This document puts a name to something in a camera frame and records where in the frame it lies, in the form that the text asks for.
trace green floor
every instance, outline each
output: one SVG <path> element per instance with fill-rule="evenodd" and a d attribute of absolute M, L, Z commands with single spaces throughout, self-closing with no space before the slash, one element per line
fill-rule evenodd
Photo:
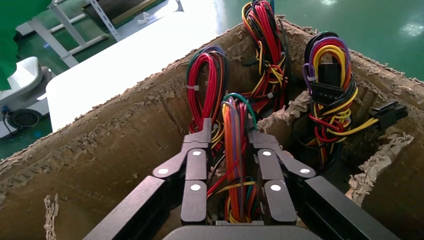
<path fill-rule="evenodd" d="M 218 34 L 241 22 L 241 8 L 247 1 L 202 0 L 199 4 L 199 0 L 181 0 L 187 14 L 199 16 L 199 20 L 205 24 L 215 26 Z M 69 18 L 73 18 L 81 14 L 82 2 L 67 0 L 60 6 Z M 286 15 L 287 20 L 294 24 L 336 32 L 349 48 L 382 64 L 388 63 L 389 67 L 405 72 L 407 77 L 424 80 L 424 68 L 419 67 L 424 62 L 424 1 L 276 0 L 275 7 L 276 14 Z M 59 24 L 49 10 L 41 14 L 41 19 L 47 28 Z M 74 26 L 86 41 L 103 33 L 87 18 Z M 65 30 L 54 36 L 68 50 L 77 46 Z M 115 40 L 110 37 L 78 53 L 75 58 L 82 62 L 114 43 Z M 68 69 L 38 35 L 28 37 L 19 44 L 19 56 L 23 59 L 37 56 L 42 65 L 48 66 L 56 74 Z M 50 121 L 45 119 L 35 128 L 21 133 L 18 138 L 0 141 L 0 159 L 26 148 L 49 132 Z"/>

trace green cloth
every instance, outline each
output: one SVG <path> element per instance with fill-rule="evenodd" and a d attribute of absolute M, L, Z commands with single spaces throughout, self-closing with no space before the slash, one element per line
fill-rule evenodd
<path fill-rule="evenodd" d="M 16 27 L 46 10 L 51 0 L 0 0 L 0 91 L 9 90 L 8 82 L 16 71 L 18 45 Z"/>

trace wheel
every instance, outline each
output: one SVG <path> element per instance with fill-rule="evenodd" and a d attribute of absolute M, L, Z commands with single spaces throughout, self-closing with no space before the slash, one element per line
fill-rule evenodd
<path fill-rule="evenodd" d="M 30 128 L 37 125 L 42 115 L 32 109 L 19 109 L 9 112 L 7 115 L 7 123 L 15 129 Z"/>

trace bundled cable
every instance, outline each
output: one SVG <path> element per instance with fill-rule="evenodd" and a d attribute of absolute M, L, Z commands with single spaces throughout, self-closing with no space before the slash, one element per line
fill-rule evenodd
<path fill-rule="evenodd" d="M 241 18 L 254 40 L 260 75 L 260 80 L 253 91 L 242 95 L 248 99 L 256 113 L 271 103 L 272 99 L 274 99 L 273 110 L 277 111 L 285 104 L 284 90 L 290 70 L 288 42 L 283 23 L 279 19 L 280 29 L 278 29 L 273 7 L 266 0 L 247 3 L 241 10 Z"/>
<path fill-rule="evenodd" d="M 330 56 L 331 62 L 322 62 L 324 56 Z M 342 142 L 348 136 L 369 127 L 377 127 L 383 116 L 375 114 L 360 126 L 352 127 L 351 106 L 358 94 L 358 87 L 352 78 L 349 49 L 337 34 L 321 32 L 314 36 L 306 46 L 304 57 L 303 77 L 311 95 L 309 118 L 315 127 L 314 138 L 302 144 L 319 149 L 318 169 L 323 170 L 340 156 Z M 394 116 L 389 119 L 392 122 L 394 120 L 394 123 L 404 117 L 405 110 L 405 106 L 395 105 L 392 104 L 389 109 L 395 109 L 391 111 Z"/>
<path fill-rule="evenodd" d="M 255 181 L 245 182 L 245 152 L 247 148 L 246 124 L 248 112 L 252 115 L 253 110 L 247 100 L 237 93 L 231 93 L 224 97 L 222 105 L 222 116 L 224 125 L 225 143 L 225 170 L 226 173 L 208 192 L 208 198 L 222 191 L 228 190 L 225 199 L 225 220 L 230 223 L 249 223 L 255 215 Z M 216 189 L 224 180 L 237 183 L 231 186 Z"/>
<path fill-rule="evenodd" d="M 208 66 L 209 73 L 204 100 L 199 93 L 199 76 L 202 69 Z M 190 123 L 190 133 L 202 130 L 203 119 L 211 118 L 215 124 L 212 131 L 212 154 L 215 159 L 223 155 L 224 126 L 217 120 L 221 101 L 227 90 L 229 63 L 225 52 L 219 45 L 209 45 L 200 49 L 191 59 L 187 70 L 187 97 L 193 115 Z"/>

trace cardboard box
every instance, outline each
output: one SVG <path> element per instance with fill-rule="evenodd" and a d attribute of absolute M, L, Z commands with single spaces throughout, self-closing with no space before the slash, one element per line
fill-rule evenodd
<path fill-rule="evenodd" d="M 287 21 L 284 28 L 292 72 L 300 77 L 304 48 L 314 32 Z M 251 90 L 259 78 L 257 66 L 241 66 L 255 55 L 244 26 L 207 44 L 226 51 L 229 92 Z M 49 240 L 82 239 L 155 166 L 178 153 L 192 119 L 185 85 L 195 51 L 1 162 L 0 239 L 46 239 L 46 230 Z M 406 105 L 409 112 L 388 129 L 389 143 L 377 153 L 379 144 L 370 148 L 368 143 L 378 141 L 378 134 L 360 134 L 348 141 L 344 154 L 354 160 L 363 162 L 376 155 L 393 161 L 379 169 L 362 207 L 399 237 L 422 239 L 424 84 L 358 52 L 351 51 L 351 59 L 359 85 L 352 107 L 357 121 L 367 119 L 371 106 L 390 100 Z M 287 92 L 295 101 L 258 123 L 283 146 L 291 141 L 290 123 L 307 111 L 308 97 L 302 90 L 291 84 Z"/>

